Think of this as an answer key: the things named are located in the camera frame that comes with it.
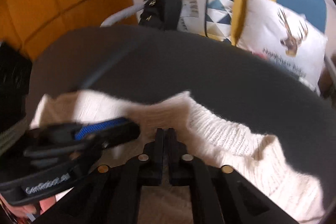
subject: deer antler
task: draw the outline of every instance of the deer antler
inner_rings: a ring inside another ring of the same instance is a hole
[[[307,26],[307,23],[305,23],[306,27],[304,27],[302,25],[301,21],[300,21],[300,25],[301,25],[301,28],[303,30],[303,34],[301,32],[301,28],[299,28],[299,30],[300,30],[300,37],[298,39],[296,39],[297,45],[300,45],[301,42],[304,41],[307,38],[307,36],[308,36],[308,26]]]
[[[289,28],[288,22],[287,22],[287,16],[285,15],[285,12],[281,9],[279,9],[278,16],[281,19],[281,24],[286,28],[288,37],[292,36],[291,29]]]

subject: black handbag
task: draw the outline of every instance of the black handbag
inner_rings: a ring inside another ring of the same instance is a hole
[[[182,10],[182,0],[148,0],[139,25],[159,30],[176,30]]]

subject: white throw pillow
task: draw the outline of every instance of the white throw pillow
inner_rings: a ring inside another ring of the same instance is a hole
[[[285,67],[315,88],[326,43],[326,36],[304,15],[271,0],[247,0],[245,24],[237,47]]]
[[[230,40],[233,3],[234,0],[182,0],[177,30]]]

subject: human hand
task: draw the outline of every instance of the human hand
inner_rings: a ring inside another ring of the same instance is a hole
[[[32,204],[24,205],[20,207],[14,207],[12,205],[9,205],[2,195],[0,195],[0,199],[6,205],[8,210],[11,211],[17,217],[27,218],[26,214],[36,214],[37,213],[35,206]],[[40,214],[43,214],[46,210],[48,210],[55,203],[56,203],[56,198],[54,196],[41,200],[40,201],[40,207],[41,207]]]

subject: deer head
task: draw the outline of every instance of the deer head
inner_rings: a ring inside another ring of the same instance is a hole
[[[287,48],[286,54],[288,56],[295,57],[297,54],[297,49],[301,45],[302,41],[304,41],[308,36],[308,26],[305,23],[305,27],[304,27],[300,21],[300,25],[301,25],[301,28],[299,28],[300,34],[298,34],[298,37],[294,37],[289,28],[285,12],[279,9],[278,16],[280,18],[281,24],[286,28],[286,32],[287,32],[287,38],[280,40],[280,43],[281,45]]]

